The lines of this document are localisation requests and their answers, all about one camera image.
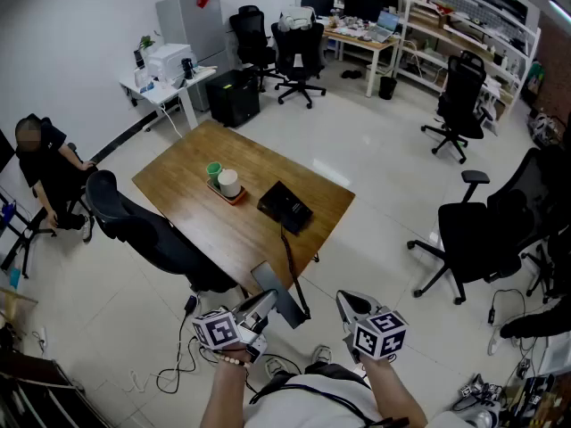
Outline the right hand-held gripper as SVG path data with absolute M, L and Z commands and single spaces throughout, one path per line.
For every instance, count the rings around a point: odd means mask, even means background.
M 402 349 L 409 324 L 397 311 L 354 291 L 338 291 L 335 302 L 343 324 L 349 327 L 344 341 L 355 363 L 363 357 L 386 359 Z

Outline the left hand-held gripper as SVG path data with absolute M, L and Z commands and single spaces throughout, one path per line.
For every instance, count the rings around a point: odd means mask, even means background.
M 221 307 L 193 317 L 195 335 L 206 349 L 223 351 L 237 347 L 248 352 L 255 363 L 268 347 L 263 329 L 277 300 L 277 290 L 270 289 L 242 301 L 231 310 Z

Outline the person's left forearm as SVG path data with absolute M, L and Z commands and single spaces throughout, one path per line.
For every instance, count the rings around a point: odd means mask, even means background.
M 221 358 L 200 428 L 243 428 L 247 369 Z

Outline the person's right forearm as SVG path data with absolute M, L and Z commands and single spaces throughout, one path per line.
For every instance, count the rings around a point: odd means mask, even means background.
M 387 359 L 373 360 L 366 355 L 360 356 L 360 362 L 380 415 L 393 419 L 407 418 L 410 428 L 425 428 L 428 421 L 423 409 L 404 386 L 392 364 Z

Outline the black box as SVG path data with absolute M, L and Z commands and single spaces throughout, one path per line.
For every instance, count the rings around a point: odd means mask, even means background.
M 262 195 L 257 209 L 294 235 L 298 235 L 309 224 L 313 214 L 281 181 L 277 181 Z

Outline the person's black trousers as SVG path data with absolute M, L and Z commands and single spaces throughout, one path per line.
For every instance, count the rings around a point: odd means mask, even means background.
M 317 361 L 307 366 L 304 370 L 304 373 L 307 375 L 322 375 L 331 379 L 355 382 L 365 386 L 366 388 L 369 388 L 369 385 L 364 381 L 362 377 L 346 369 L 345 367 L 334 363 Z

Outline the person's white shirt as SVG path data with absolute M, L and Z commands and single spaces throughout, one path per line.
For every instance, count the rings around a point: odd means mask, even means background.
M 303 374 L 287 384 L 244 407 L 244 428 L 362 428 L 382 420 L 362 383 Z

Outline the orange tray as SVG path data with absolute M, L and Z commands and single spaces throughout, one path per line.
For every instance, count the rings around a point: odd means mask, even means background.
M 230 205 L 235 205 L 235 204 L 237 204 L 237 203 L 240 202 L 241 199 L 242 199 L 243 197 L 245 197 L 245 195 L 246 195 L 246 190 L 245 190 L 245 188 L 244 188 L 242 185 L 240 186 L 240 192 L 238 193 L 238 195 L 235 195 L 235 196 L 233 196 L 233 197 L 225 196 L 225 195 L 221 192 L 220 188 L 217 187 L 217 186 L 215 186 L 215 185 L 212 183 L 212 181 L 211 181 L 210 178 L 208 178 L 208 179 L 206 180 L 206 185 L 207 185 L 216 195 L 218 195 L 218 197 L 220 197 L 222 200 L 224 200 L 225 202 L 227 202 L 227 203 L 230 204 Z

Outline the white cup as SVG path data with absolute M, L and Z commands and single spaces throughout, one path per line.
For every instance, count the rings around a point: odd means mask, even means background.
M 223 169 L 218 174 L 221 193 L 227 198 L 237 197 L 241 192 L 241 184 L 237 172 L 233 169 Z

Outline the black mesh office chair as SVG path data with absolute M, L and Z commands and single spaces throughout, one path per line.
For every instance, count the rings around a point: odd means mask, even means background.
M 156 268 L 185 276 L 193 290 L 223 293 L 237 283 L 213 263 L 164 216 L 119 192 L 109 170 L 98 170 L 86 183 L 86 200 L 102 231 L 128 243 Z

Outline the black cabinet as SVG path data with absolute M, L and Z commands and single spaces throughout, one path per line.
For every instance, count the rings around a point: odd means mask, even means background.
M 260 113 L 258 79 L 248 70 L 230 70 L 206 85 L 211 116 L 237 128 Z

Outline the black screen stand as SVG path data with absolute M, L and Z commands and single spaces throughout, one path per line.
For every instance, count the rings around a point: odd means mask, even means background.
M 0 268 L 7 272 L 14 263 L 17 256 L 23 251 L 21 260 L 21 275 L 28 278 L 28 262 L 31 244 L 38 235 L 56 236 L 56 232 L 51 228 L 42 228 L 41 222 L 47 217 L 46 211 L 42 209 L 33 219 L 27 219 L 18 209 L 16 201 L 9 202 L 0 193 L 0 238 L 5 231 L 16 236 L 16 241 L 12 248 L 4 257 Z

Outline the wooden stool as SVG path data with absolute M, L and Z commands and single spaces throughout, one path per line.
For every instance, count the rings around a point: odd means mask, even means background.
M 0 287 L 0 328 L 17 326 L 19 317 L 36 307 L 38 301 L 16 292 L 12 287 Z

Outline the black shelf rack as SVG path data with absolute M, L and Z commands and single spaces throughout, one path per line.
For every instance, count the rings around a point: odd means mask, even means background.
M 0 428 L 113 428 L 53 360 L 0 351 Z

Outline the white printer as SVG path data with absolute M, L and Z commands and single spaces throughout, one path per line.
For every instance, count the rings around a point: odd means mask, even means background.
M 194 59 L 190 45 L 166 44 L 150 53 L 145 60 L 146 70 L 152 78 L 173 81 L 184 75 L 183 59 Z

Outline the wooden desk with white legs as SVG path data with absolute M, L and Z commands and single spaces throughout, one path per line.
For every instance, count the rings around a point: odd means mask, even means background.
M 373 95 L 374 85 L 377 78 L 391 77 L 395 73 L 395 66 L 397 54 L 399 52 L 400 39 L 398 37 L 390 36 L 384 42 L 374 41 L 373 39 L 366 40 L 364 37 L 354 37 L 351 35 L 341 34 L 334 29 L 326 28 L 324 36 L 332 39 L 335 42 L 335 58 L 342 62 L 345 54 L 345 47 L 347 45 L 358 47 L 363 50 L 371 52 L 371 57 L 367 58 L 369 61 L 366 73 L 367 88 L 365 96 L 370 98 Z M 385 50 L 391 50 L 391 59 L 387 66 L 379 69 L 380 54 Z

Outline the silver laptop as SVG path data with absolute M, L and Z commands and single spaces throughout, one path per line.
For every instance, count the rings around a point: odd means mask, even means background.
M 369 27 L 368 36 L 374 42 L 384 43 L 393 35 L 398 24 L 398 15 L 381 11 L 379 13 L 377 23 Z

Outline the grey fridge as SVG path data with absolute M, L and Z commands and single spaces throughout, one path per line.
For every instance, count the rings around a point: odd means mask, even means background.
M 193 64 L 217 66 L 218 76 L 230 70 L 220 0 L 203 9 L 196 0 L 162 0 L 155 9 L 164 43 L 190 45 Z

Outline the white bag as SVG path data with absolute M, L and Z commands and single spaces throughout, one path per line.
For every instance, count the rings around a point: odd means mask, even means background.
M 280 13 L 278 29 L 281 32 L 290 30 L 308 30 L 316 20 L 314 9 L 309 6 L 289 6 Z

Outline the white shelving unit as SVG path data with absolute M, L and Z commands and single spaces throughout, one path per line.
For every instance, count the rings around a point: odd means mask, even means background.
M 510 12 L 487 0 L 382 0 L 382 11 L 399 16 L 393 37 L 400 39 L 395 73 L 441 93 L 446 85 L 448 59 L 470 51 L 484 61 L 483 90 L 493 122 L 512 111 L 541 36 Z M 335 0 L 328 22 L 341 34 L 368 37 L 376 21 L 343 15 L 343 0 Z

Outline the black monitor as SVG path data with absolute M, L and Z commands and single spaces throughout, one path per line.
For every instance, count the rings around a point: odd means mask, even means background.
M 383 8 L 382 0 L 343 0 L 343 15 L 363 21 L 377 21 Z
M 301 0 L 301 3 L 312 8 L 320 17 L 328 17 L 335 6 L 335 0 Z

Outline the large black screen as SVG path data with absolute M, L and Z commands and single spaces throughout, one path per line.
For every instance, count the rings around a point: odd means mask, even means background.
M 0 173 L 7 167 L 14 154 L 12 145 L 0 129 Z

